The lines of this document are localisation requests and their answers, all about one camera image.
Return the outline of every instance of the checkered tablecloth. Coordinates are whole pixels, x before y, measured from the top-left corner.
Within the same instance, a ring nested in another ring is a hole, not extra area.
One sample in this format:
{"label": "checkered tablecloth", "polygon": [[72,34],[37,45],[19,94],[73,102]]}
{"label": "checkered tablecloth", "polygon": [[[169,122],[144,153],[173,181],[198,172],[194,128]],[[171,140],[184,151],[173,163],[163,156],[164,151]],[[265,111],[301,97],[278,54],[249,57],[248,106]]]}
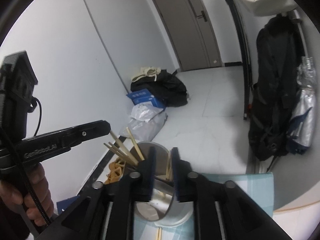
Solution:
{"label": "checkered tablecloth", "polygon": [[[274,184],[272,173],[253,175],[204,174],[209,180],[224,183],[232,180],[239,185],[270,217],[273,214]],[[194,217],[175,228],[162,228],[162,240],[194,240]],[[153,240],[157,226],[135,216],[133,239]]]}

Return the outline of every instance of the black bag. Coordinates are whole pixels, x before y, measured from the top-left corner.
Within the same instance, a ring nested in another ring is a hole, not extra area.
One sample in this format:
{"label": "black bag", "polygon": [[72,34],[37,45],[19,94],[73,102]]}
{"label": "black bag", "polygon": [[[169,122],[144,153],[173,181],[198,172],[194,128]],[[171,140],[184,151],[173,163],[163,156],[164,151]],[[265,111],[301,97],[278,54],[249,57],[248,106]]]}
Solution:
{"label": "black bag", "polygon": [[261,161],[283,156],[296,101],[300,40],[288,17],[272,18],[257,38],[259,78],[254,85],[249,144]]}
{"label": "black bag", "polygon": [[165,106],[184,106],[187,102],[186,86],[166,70],[161,70],[156,81],[154,77],[143,77],[131,83],[131,91],[148,89]]}

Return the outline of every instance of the metal bolt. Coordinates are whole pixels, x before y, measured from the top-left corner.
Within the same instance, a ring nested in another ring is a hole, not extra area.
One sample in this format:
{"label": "metal bolt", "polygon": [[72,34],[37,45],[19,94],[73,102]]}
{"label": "metal bolt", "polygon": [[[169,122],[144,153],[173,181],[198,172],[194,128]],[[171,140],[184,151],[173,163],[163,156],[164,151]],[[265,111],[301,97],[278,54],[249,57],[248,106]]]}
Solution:
{"label": "metal bolt", "polygon": [[94,189],[102,188],[103,187],[103,183],[101,181],[96,181],[96,182],[92,183],[92,187]]}
{"label": "metal bolt", "polygon": [[236,184],[233,181],[229,180],[226,182],[226,187],[227,188],[235,188]]}
{"label": "metal bolt", "polygon": [[188,173],[188,178],[190,178],[190,179],[195,179],[197,177],[198,177],[198,173],[196,173],[194,171]]}
{"label": "metal bolt", "polygon": [[137,179],[141,176],[141,174],[137,171],[134,171],[134,172],[131,172],[130,173],[130,177],[133,178],[133,179]]}

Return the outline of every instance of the person's sleeve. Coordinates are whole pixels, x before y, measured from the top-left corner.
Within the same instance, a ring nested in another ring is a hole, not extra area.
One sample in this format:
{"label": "person's sleeve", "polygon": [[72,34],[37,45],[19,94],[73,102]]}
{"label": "person's sleeve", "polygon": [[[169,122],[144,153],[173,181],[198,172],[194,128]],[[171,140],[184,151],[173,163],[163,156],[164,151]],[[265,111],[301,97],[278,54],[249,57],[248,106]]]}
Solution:
{"label": "person's sleeve", "polygon": [[22,217],[7,208],[0,198],[0,239],[25,240],[29,234]]}

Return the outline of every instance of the hand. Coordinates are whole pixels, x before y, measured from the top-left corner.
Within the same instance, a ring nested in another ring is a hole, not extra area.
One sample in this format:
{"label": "hand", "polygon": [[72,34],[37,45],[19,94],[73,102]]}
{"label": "hand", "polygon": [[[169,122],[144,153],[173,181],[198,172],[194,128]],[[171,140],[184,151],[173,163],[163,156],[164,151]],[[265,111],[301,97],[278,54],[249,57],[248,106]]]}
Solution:
{"label": "hand", "polygon": [[[30,182],[38,196],[47,215],[53,215],[53,202],[49,190],[49,184],[44,176],[44,169],[41,164],[28,174]],[[44,226],[45,222],[41,217],[35,203],[33,202],[30,194],[28,193],[24,198],[21,193],[10,183],[0,180],[0,197],[4,204],[14,211],[15,204],[21,205],[23,202],[28,207],[27,216],[30,220],[34,220],[37,226]]]}

